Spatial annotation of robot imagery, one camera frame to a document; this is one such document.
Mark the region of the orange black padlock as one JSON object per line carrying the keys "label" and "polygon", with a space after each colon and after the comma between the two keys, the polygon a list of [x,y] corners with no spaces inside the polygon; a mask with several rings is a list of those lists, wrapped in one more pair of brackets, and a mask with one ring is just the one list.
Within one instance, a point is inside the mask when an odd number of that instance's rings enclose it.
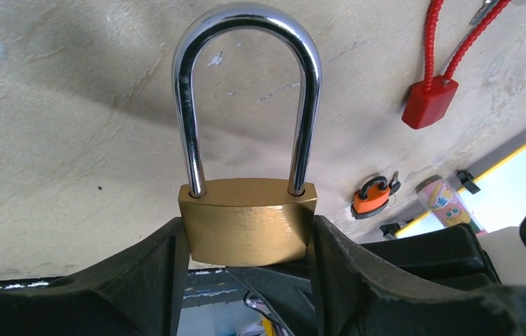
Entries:
{"label": "orange black padlock", "polygon": [[391,194],[391,185],[385,176],[371,178],[353,195],[350,205],[353,218],[362,220],[376,216],[386,208]]}

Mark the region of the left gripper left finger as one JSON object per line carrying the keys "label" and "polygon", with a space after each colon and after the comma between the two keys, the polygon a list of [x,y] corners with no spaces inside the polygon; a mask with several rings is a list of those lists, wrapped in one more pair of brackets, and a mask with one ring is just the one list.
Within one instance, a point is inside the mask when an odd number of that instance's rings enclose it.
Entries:
{"label": "left gripper left finger", "polygon": [[73,274],[0,281],[0,335],[175,335],[189,256],[174,218]]}

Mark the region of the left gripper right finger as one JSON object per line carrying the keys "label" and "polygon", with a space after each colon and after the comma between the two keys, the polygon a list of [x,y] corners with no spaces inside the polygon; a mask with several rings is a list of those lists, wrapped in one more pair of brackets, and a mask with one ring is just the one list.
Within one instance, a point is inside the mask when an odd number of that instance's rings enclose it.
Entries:
{"label": "left gripper right finger", "polygon": [[465,291],[413,275],[313,219],[305,258],[229,273],[289,335],[526,335],[526,286]]}

